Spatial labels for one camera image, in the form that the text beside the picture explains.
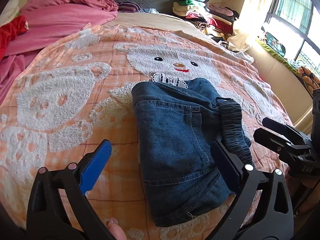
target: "hand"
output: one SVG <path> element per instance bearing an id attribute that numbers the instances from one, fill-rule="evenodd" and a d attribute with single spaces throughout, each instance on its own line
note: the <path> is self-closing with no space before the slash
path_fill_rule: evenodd
<path id="1" fill-rule="evenodd" d="M 115 218 L 111 218 L 109 221 L 107 221 L 106 225 L 108 230 L 116 240 L 127 240 L 127 236 L 125 235 L 122 228 L 118 225 L 118 220 L 116 220 Z"/>

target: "blue gripper pad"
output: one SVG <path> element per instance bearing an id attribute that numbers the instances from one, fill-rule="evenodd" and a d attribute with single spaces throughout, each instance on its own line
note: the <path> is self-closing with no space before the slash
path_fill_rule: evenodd
<path id="1" fill-rule="evenodd" d="M 111 143 L 108 140 L 103 140 L 94 153 L 94 156 L 80 174 L 79 188 L 82 194 L 92 190 L 94 184 L 97 182 L 104 166 L 111 156 Z"/>

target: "stack of folded clothes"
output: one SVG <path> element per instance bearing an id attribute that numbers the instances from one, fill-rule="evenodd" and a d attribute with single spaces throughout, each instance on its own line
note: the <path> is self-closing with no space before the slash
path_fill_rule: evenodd
<path id="1" fill-rule="evenodd" d="M 172 11 L 216 42 L 226 41 L 231 36 L 233 22 L 239 17 L 229 8 L 209 5 L 209 0 L 179 0 L 173 3 Z"/>

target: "window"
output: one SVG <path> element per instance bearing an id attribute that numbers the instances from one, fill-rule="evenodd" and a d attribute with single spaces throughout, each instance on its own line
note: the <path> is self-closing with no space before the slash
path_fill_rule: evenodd
<path id="1" fill-rule="evenodd" d="M 320 14 L 311 0 L 273 0 L 266 22 L 285 46 L 285 58 L 302 61 L 320 76 Z"/>

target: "silver screw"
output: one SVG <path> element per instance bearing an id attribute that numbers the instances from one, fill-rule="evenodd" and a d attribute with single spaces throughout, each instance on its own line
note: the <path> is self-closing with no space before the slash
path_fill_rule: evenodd
<path id="1" fill-rule="evenodd" d="M 45 167 L 41 167 L 38 172 L 42 174 L 42 173 L 45 173 L 46 170 L 47 169 Z"/>
<path id="2" fill-rule="evenodd" d="M 76 167 L 77 167 L 77 164 L 76 164 L 76 163 L 70 163 L 70 164 L 68 165 L 68 169 L 69 169 L 69 170 L 74 170 Z"/>
<path id="3" fill-rule="evenodd" d="M 247 170 L 247 171 L 253 171 L 253 166 L 251 164 L 246 164 L 244 166 L 244 168 Z"/>
<path id="4" fill-rule="evenodd" d="M 279 170 L 279 169 L 276 169 L 275 172 L 276 172 L 276 174 L 278 174 L 278 175 L 282 175 L 282 171 Z"/>

